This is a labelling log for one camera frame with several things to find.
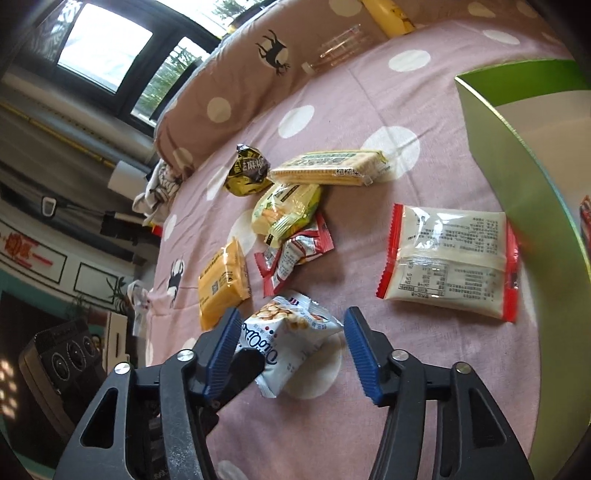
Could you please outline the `white blue cookie bag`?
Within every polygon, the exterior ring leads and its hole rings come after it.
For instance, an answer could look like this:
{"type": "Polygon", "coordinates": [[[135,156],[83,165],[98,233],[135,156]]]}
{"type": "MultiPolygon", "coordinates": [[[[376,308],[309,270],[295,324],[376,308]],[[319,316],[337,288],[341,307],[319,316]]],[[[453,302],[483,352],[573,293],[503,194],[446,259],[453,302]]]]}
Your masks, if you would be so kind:
{"type": "Polygon", "coordinates": [[[276,398],[288,380],[329,337],[342,331],[342,322],[300,292],[273,297],[242,322],[237,351],[263,355],[263,373],[256,385],[266,398],[276,398]]]}

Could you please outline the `white red-edged snack packet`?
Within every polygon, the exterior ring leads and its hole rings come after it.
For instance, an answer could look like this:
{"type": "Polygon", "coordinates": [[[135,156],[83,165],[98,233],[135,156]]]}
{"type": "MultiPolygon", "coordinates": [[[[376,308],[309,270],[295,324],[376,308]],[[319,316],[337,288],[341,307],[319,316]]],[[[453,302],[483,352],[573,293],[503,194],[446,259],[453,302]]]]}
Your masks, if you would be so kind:
{"type": "Polygon", "coordinates": [[[516,320],[519,249],[503,212],[394,204],[376,296],[516,320]]]}

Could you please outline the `orange yellow cake packet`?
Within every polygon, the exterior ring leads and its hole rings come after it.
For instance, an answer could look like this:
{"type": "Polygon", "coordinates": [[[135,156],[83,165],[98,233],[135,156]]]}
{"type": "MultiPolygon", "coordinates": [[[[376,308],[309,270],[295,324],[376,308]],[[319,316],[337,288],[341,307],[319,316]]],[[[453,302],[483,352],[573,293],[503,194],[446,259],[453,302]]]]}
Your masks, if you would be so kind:
{"type": "Polygon", "coordinates": [[[219,249],[202,270],[197,282],[202,331],[212,330],[228,308],[250,297],[249,273],[238,239],[219,249]]]}

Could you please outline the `small red white packets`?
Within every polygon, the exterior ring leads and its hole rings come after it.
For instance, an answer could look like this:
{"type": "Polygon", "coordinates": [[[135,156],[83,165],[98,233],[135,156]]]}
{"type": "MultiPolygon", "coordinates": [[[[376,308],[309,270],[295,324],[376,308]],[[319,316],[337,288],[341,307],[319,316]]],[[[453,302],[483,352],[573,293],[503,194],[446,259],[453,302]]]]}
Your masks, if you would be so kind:
{"type": "Polygon", "coordinates": [[[321,212],[310,224],[287,238],[279,248],[267,247],[254,255],[263,278],[263,296],[274,296],[283,289],[294,268],[310,263],[334,250],[335,244],[321,212]]]}

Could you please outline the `white striped cloth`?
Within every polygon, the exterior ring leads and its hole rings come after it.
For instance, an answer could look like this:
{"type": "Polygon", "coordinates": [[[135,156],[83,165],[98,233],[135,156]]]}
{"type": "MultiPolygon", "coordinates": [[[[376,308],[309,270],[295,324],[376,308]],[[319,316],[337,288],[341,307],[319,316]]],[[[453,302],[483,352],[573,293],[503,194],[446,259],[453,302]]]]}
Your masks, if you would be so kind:
{"type": "Polygon", "coordinates": [[[143,226],[163,225],[181,183],[182,177],[160,159],[152,170],[144,190],[132,203],[132,210],[144,216],[143,226]]]}

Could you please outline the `pale yellow snack bag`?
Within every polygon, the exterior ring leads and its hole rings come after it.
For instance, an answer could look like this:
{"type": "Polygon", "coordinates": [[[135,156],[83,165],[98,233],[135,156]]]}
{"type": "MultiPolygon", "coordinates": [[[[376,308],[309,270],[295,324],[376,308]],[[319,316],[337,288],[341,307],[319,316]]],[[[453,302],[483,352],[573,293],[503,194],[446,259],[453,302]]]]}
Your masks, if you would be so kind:
{"type": "Polygon", "coordinates": [[[311,222],[321,197],[321,185],[273,184],[253,208],[252,231],[267,246],[279,248],[311,222]]]}

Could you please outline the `black yellow snack bag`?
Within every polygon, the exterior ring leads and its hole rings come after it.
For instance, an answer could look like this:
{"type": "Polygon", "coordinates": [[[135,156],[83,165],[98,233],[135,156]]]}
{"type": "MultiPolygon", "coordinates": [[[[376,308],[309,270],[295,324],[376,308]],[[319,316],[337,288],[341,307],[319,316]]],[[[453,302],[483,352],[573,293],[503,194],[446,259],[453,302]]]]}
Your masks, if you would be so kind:
{"type": "Polygon", "coordinates": [[[269,188],[267,178],[270,162],[256,148],[236,145],[235,162],[232,163],[224,181],[224,188],[237,197],[259,194],[269,188]]]}

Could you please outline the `yellow cracker packet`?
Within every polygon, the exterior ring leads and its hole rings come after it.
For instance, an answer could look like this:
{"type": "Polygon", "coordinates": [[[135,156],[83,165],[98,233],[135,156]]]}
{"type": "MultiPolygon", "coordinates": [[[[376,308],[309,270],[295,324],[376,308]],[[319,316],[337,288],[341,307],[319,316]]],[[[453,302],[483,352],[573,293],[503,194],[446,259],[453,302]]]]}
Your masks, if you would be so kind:
{"type": "Polygon", "coordinates": [[[267,176],[280,184],[369,186],[388,169],[379,150],[332,150],[298,155],[267,176]]]}

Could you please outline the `green cardboard box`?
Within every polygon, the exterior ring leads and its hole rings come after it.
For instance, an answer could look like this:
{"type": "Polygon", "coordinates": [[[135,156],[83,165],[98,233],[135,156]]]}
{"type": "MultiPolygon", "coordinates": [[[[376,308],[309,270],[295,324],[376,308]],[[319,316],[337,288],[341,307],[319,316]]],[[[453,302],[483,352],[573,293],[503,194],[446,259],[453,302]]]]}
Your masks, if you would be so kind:
{"type": "Polygon", "coordinates": [[[540,336],[541,394],[530,464],[566,477],[590,420],[590,260],[565,193],[543,165],[590,148],[590,82],[573,60],[506,63],[455,79],[470,151],[517,235],[540,336]]]}

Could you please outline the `clear plastic bottle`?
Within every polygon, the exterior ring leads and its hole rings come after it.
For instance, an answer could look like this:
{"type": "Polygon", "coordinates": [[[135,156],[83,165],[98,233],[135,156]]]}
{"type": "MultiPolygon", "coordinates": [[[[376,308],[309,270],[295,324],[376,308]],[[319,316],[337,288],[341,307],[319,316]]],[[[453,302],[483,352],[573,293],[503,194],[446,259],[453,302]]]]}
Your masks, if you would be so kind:
{"type": "Polygon", "coordinates": [[[374,38],[363,30],[361,24],[356,24],[322,44],[317,58],[301,64],[301,69],[308,76],[319,75],[366,52],[374,45],[374,38]]]}

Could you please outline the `yellow drink bottle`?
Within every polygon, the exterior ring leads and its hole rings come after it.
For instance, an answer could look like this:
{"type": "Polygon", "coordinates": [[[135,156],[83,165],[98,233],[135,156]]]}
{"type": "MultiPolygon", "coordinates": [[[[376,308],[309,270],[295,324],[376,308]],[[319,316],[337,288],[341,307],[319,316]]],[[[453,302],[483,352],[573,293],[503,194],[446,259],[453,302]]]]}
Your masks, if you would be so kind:
{"type": "Polygon", "coordinates": [[[410,34],[416,29],[403,9],[393,0],[362,0],[361,3],[389,39],[410,34]]]}

